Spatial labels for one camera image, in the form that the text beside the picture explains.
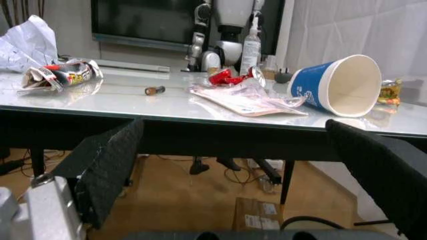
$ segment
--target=blue cup logo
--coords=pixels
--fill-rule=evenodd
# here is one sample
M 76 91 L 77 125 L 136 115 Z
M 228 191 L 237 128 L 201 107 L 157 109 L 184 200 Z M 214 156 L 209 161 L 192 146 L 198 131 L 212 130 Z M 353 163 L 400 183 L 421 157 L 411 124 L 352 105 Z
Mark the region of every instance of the blue cup logo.
M 303 68 L 290 86 L 290 93 L 294 97 L 306 97 L 305 101 L 317 108 L 325 109 L 319 100 L 319 84 L 323 73 L 334 62 L 328 62 L 322 65 Z

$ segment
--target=tv screen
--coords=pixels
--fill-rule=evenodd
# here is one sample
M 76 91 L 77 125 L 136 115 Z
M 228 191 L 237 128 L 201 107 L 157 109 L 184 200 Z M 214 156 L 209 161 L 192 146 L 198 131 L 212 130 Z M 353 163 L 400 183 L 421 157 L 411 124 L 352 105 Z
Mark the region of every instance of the tv screen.
M 92 0 L 92 32 L 97 41 L 186 51 L 191 44 L 194 10 L 200 0 Z M 262 8 L 262 53 L 274 55 L 284 0 L 266 0 Z M 242 31 L 240 41 L 248 34 Z M 208 44 L 220 40 L 212 16 Z

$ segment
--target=white table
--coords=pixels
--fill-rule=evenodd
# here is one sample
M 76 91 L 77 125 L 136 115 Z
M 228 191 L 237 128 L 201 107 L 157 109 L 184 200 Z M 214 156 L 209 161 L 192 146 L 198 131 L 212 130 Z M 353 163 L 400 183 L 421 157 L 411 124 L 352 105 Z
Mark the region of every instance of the white table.
M 336 117 L 307 106 L 300 110 L 308 116 L 245 117 L 186 91 L 191 81 L 204 77 L 202 73 L 102 71 L 100 90 L 84 97 L 80 88 L 48 96 L 17 96 L 22 75 L 0 73 L 0 145 L 31 148 L 39 154 L 37 149 L 73 149 L 84 137 L 141 117 L 146 119 L 140 149 L 144 153 L 285 159 L 282 203 L 294 160 L 339 161 L 327 144 L 328 119 L 405 139 L 427 150 L 425 106 L 402 103 L 395 114 L 374 109 L 360 118 Z M 269 85 L 285 92 L 284 84 Z M 144 94 L 146 87 L 155 86 L 165 86 L 166 92 Z

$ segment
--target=glass tabletop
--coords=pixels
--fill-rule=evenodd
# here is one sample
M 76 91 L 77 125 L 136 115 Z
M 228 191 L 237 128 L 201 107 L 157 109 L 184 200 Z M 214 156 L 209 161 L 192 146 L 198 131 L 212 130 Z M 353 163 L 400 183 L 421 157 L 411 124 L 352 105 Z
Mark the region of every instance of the glass tabletop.
M 139 70 L 102 68 L 104 79 L 95 94 L 95 85 L 70 88 L 55 94 L 18 96 L 22 74 L 0 73 L 0 109 L 55 114 L 80 114 L 106 117 L 135 117 L 146 119 L 224 124 L 266 128 L 323 129 L 328 119 L 367 131 L 427 136 L 427 107 L 402 103 L 395 110 L 376 105 L 359 118 L 334 116 L 309 106 L 298 110 L 307 116 L 272 114 L 257 117 L 241 116 L 207 99 L 190 94 L 187 87 L 202 81 L 205 73 L 155 73 Z M 165 86 L 161 94 L 147 96 L 147 87 Z M 268 86 L 285 93 L 287 85 L 269 81 Z

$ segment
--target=paper cup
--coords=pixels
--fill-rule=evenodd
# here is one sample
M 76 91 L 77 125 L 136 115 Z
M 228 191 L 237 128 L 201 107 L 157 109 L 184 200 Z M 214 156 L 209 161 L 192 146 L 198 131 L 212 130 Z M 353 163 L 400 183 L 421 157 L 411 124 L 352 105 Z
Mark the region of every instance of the paper cup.
M 357 118 L 377 102 L 381 71 L 365 55 L 351 55 L 322 65 L 298 70 L 291 78 L 288 94 L 307 97 L 306 103 L 335 115 Z

